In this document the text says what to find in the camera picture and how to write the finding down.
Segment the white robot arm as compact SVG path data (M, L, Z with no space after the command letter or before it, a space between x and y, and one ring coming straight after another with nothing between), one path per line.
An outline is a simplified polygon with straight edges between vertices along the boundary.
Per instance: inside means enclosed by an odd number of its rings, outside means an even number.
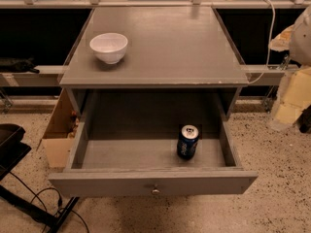
M299 131L306 133L311 128L311 6L268 47L275 51L287 50L290 60L300 64L298 70L286 71L281 79L268 125L282 131L296 123Z

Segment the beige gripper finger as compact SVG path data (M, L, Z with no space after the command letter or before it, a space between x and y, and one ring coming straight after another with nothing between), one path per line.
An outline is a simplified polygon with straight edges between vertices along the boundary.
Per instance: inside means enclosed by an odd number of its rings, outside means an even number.
M280 81L268 125L276 131L293 126L303 111L311 105L311 67L302 66L286 71Z

